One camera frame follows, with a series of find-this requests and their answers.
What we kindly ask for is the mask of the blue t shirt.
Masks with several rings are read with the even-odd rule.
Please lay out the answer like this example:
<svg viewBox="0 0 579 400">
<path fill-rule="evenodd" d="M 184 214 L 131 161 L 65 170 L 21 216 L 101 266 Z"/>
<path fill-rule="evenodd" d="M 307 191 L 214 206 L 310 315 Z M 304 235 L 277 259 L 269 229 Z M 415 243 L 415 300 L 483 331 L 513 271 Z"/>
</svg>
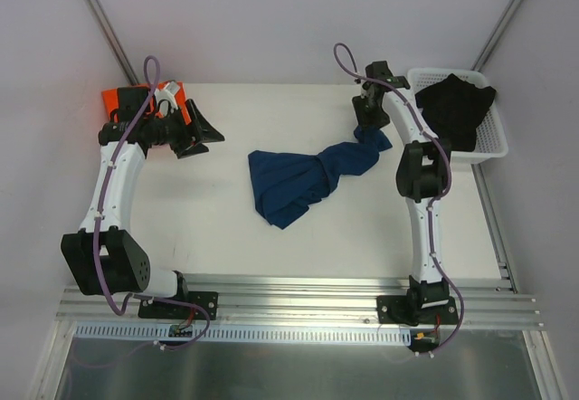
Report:
<svg viewBox="0 0 579 400">
<path fill-rule="evenodd" d="M 381 129 L 354 130 L 355 141 L 329 146 L 316 155 L 254 150 L 248 155 L 254 206 L 281 230 L 329 197 L 342 176 L 361 176 L 393 147 Z"/>
</svg>

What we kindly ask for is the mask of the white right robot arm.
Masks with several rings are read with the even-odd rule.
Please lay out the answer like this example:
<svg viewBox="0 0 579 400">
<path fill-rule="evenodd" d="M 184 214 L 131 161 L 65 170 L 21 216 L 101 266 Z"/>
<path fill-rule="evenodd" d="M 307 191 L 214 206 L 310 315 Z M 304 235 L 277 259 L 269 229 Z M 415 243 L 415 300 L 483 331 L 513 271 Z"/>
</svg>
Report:
<svg viewBox="0 0 579 400">
<path fill-rule="evenodd" d="M 398 324 L 433 323 L 451 303 L 450 284 L 441 266 L 440 201 L 451 187 L 451 145 L 429 128 L 404 76 L 386 61 L 365 67 L 361 92 L 352 99 L 364 129 L 392 123 L 403 142 L 395 183 L 411 222 L 413 267 L 405 295 L 389 298 L 386 315 Z"/>
</svg>

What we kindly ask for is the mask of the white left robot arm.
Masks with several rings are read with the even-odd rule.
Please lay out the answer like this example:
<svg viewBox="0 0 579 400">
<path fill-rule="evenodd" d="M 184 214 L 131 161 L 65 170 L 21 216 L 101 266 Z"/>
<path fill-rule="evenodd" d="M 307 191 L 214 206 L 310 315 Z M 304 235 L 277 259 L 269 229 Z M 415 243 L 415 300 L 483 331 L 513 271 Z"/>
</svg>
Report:
<svg viewBox="0 0 579 400">
<path fill-rule="evenodd" d="M 82 294 L 158 298 L 168 316 L 180 317 L 190 305 L 183 274 L 153 267 L 130 233 L 137 181 L 151 148 L 167 146 L 182 159 L 208 152 L 209 144 L 224 137 L 187 98 L 180 81 L 155 90 L 145 85 L 105 90 L 102 98 L 109 119 L 98 134 L 97 183 L 79 231 L 62 237 L 62 254 Z"/>
</svg>

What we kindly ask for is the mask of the folded orange t shirt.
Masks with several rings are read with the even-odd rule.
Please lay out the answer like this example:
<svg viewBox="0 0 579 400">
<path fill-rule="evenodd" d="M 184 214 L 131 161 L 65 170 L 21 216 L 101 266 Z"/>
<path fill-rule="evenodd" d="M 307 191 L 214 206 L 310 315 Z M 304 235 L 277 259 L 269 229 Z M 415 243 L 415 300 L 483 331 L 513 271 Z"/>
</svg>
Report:
<svg viewBox="0 0 579 400">
<path fill-rule="evenodd" d="M 157 85 L 157 88 L 162 88 L 167 82 L 169 81 L 160 82 Z M 181 81 L 177 81 L 177 83 L 181 87 L 181 90 L 176 95 L 178 104 L 177 110 L 180 110 L 185 120 L 185 124 L 189 124 L 191 119 L 185 106 L 187 97 L 185 94 L 184 84 Z M 149 88 L 146 84 L 103 91 L 101 96 L 109 120 L 114 122 L 131 121 L 137 114 L 148 93 Z M 146 107 L 142 119 L 152 117 L 163 118 L 163 116 L 158 113 L 156 109 L 155 93 L 148 106 Z"/>
</svg>

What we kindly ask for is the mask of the black t shirt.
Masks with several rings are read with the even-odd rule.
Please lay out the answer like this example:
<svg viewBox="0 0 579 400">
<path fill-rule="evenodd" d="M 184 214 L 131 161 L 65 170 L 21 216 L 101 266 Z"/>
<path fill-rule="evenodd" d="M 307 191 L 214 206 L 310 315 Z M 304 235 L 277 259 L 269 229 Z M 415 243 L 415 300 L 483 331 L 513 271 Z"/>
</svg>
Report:
<svg viewBox="0 0 579 400">
<path fill-rule="evenodd" d="M 451 142 L 453 151 L 473 152 L 477 129 L 494 103 L 497 91 L 449 74 L 415 94 L 422 117 L 439 138 Z"/>
</svg>

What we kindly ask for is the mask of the white plastic basket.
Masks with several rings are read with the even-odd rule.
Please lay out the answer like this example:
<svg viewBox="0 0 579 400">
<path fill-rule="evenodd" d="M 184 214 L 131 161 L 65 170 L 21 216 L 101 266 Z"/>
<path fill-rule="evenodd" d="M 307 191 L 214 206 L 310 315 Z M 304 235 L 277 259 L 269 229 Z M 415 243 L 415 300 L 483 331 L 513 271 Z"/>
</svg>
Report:
<svg viewBox="0 0 579 400">
<path fill-rule="evenodd" d="M 445 69 L 419 67 L 411 68 L 407 72 L 407 80 L 411 91 L 417 93 L 424 88 L 443 81 L 454 74 L 459 79 L 473 84 L 477 88 L 489 86 L 487 78 L 478 71 L 463 69 Z M 498 108 L 495 103 L 489 107 L 485 119 L 477 127 L 476 145 L 472 152 L 452 152 L 451 163 L 476 165 L 492 158 L 504 157 L 508 153 L 508 143 Z"/>
</svg>

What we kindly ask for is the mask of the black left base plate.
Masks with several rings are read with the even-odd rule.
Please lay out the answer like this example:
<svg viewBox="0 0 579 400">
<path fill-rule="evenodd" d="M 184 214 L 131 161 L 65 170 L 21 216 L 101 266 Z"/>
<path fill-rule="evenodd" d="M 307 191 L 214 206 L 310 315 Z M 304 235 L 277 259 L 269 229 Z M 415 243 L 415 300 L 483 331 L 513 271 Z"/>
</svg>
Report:
<svg viewBox="0 0 579 400">
<path fill-rule="evenodd" d="M 219 294 L 216 291 L 189 291 L 188 296 L 178 298 L 154 298 L 151 303 L 141 302 L 138 307 L 140 319 L 167 319 L 177 321 L 216 319 Z"/>
</svg>

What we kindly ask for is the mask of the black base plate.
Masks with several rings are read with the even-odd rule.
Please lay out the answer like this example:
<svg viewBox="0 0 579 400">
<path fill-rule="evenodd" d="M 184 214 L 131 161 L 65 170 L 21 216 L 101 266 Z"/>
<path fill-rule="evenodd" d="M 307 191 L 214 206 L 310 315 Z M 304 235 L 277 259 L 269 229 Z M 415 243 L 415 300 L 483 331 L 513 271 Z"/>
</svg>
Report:
<svg viewBox="0 0 579 400">
<path fill-rule="evenodd" d="M 167 319 L 177 321 L 216 319 L 219 294 L 216 291 L 189 291 L 188 296 L 178 298 L 154 298 L 151 303 L 141 302 L 138 307 L 140 319 Z"/>
<path fill-rule="evenodd" d="M 426 324 L 456 326 L 459 322 L 454 298 L 445 305 L 418 309 L 406 296 L 383 295 L 376 298 L 376 310 L 380 324 L 417 327 Z"/>
</svg>

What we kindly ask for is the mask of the aluminium mounting rail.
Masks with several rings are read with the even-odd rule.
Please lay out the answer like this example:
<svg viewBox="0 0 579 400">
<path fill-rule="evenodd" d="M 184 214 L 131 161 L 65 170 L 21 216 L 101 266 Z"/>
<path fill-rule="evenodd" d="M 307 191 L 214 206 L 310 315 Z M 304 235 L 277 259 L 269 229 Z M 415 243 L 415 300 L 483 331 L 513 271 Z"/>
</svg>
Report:
<svg viewBox="0 0 579 400">
<path fill-rule="evenodd" d="M 378 323 L 376 299 L 403 294 L 406 279 L 283 278 L 189 274 L 192 290 L 218 294 L 216 320 L 225 324 L 362 327 Z M 457 280 L 465 329 L 544 330 L 532 294 L 507 279 Z"/>
</svg>

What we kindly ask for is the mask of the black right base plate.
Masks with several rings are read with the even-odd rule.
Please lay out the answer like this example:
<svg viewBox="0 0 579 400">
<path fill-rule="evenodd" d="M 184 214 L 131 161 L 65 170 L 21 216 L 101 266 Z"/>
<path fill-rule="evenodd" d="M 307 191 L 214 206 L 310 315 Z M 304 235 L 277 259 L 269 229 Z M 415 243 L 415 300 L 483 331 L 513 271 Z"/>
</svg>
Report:
<svg viewBox="0 0 579 400">
<path fill-rule="evenodd" d="M 456 326 L 459 322 L 454 298 L 445 305 L 418 309 L 406 296 L 383 295 L 376 298 L 376 310 L 380 324 L 417 327 L 426 324 Z"/>
</svg>

